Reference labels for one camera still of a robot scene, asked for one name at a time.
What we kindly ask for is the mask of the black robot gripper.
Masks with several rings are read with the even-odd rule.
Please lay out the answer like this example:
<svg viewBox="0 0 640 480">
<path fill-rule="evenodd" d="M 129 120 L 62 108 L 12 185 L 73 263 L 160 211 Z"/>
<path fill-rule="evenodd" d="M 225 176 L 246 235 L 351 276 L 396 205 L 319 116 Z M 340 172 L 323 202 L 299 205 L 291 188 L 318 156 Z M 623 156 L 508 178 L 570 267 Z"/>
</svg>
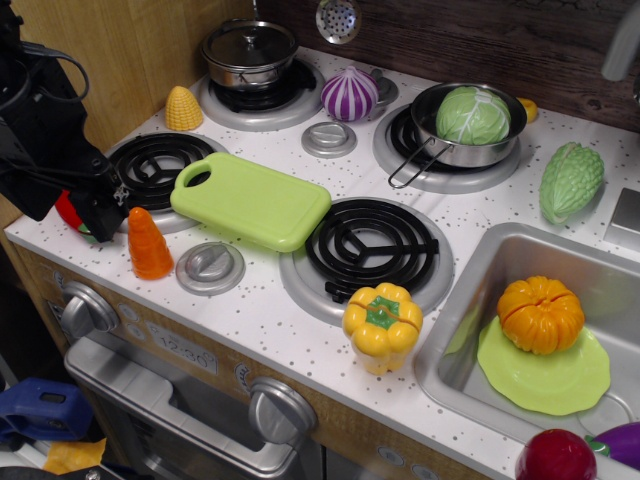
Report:
<svg viewBox="0 0 640 480">
<path fill-rule="evenodd" d="M 1 194 L 43 219 L 63 190 L 100 243 L 128 216 L 122 182 L 87 141 L 87 113 L 56 60 L 1 61 Z"/>
</svg>

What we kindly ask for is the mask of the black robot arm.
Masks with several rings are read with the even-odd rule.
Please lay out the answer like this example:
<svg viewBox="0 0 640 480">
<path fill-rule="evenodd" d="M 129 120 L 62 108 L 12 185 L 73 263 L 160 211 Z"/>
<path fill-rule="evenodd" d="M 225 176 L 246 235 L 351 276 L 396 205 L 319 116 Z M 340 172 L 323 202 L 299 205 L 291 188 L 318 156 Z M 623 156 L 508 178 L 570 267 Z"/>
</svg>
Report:
<svg viewBox="0 0 640 480">
<path fill-rule="evenodd" d="M 1 193 L 22 213 L 44 219 L 66 194 L 99 242 L 128 216 L 114 167 L 85 137 L 86 94 L 76 92 L 66 54 L 20 37 L 23 23 L 1 4 Z"/>
</svg>

